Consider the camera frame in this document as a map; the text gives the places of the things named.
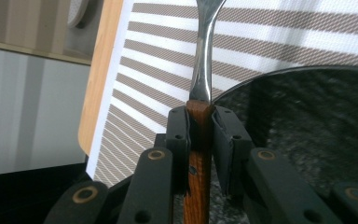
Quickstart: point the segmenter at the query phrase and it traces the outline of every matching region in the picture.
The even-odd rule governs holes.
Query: wooden board
[[[89,72],[89,83],[78,132],[79,144],[88,155],[91,150],[92,138],[103,96],[104,83],[115,44],[122,4],[123,0],[103,2],[103,12],[98,28],[94,55]]]

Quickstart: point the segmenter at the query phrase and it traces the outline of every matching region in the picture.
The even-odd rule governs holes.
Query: black metal frame
[[[92,199],[90,203],[76,203],[74,197],[83,190],[87,199],[90,194],[85,186],[97,188],[101,183],[74,186],[56,203],[45,223],[114,223],[117,217],[117,223],[171,223],[172,195],[186,192],[186,183],[178,180],[184,181],[180,174],[187,174],[188,161],[176,161],[185,165],[177,165],[182,169],[179,171],[172,169],[177,155],[184,159],[189,141],[186,135],[179,136],[188,130],[184,126],[188,124],[186,111],[178,113],[181,110],[178,107],[170,113],[165,143],[170,139],[168,135],[177,137],[171,138],[168,145],[164,144],[164,134],[158,134],[155,147],[141,155],[131,183],[126,179],[110,193],[102,189],[102,198],[94,203]],[[213,155],[222,192],[243,196],[252,223],[358,223],[358,184],[338,183],[329,198],[321,198],[278,151],[255,148],[231,110],[218,106],[213,120]],[[78,216],[86,213],[88,219]]]

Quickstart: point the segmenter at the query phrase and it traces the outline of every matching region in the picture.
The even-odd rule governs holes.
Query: white and brown stripes
[[[133,5],[132,12],[198,18],[196,7],[138,3]],[[218,20],[358,34],[358,14],[223,7]]]
[[[139,154],[153,146],[156,129],[126,108],[165,127],[167,108],[183,105],[190,86],[197,8],[168,0],[154,2],[159,4],[133,4],[116,87],[110,91],[112,102],[125,106],[112,104],[108,114],[101,115],[106,122],[94,178],[106,184],[114,185],[132,174]],[[341,12],[341,7],[315,11],[312,4],[257,8],[237,2],[222,9],[216,24],[213,98],[237,83],[281,68],[358,65],[358,6],[351,13]],[[153,106],[157,103],[164,108]]]

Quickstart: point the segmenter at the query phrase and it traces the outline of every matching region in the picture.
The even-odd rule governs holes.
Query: striped backdrop
[[[196,51],[196,0],[131,6],[89,168],[109,186],[133,173],[155,134],[165,133],[168,111],[188,99]],[[267,72],[316,64],[358,65],[358,0],[227,0],[214,31],[213,98]]]

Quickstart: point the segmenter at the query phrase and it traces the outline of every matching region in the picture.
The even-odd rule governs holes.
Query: screw hole
[[[275,154],[271,151],[259,151],[257,152],[257,156],[265,161],[275,160]]]
[[[150,216],[150,213],[148,211],[139,211],[138,213],[136,213],[135,215],[135,221],[137,223],[147,223],[150,221],[150,219],[152,219],[152,217]]]
[[[165,153],[160,150],[153,150],[147,154],[147,157],[152,161],[161,160],[165,157]]]
[[[190,165],[190,166],[188,167],[188,171],[190,172],[191,175],[196,175],[196,174],[197,174],[197,169],[196,169],[196,167],[194,167],[194,166],[192,166],[192,165]]]
[[[304,217],[308,221],[313,222],[313,223],[322,223],[322,220],[323,220],[322,216],[313,210],[305,210]]]

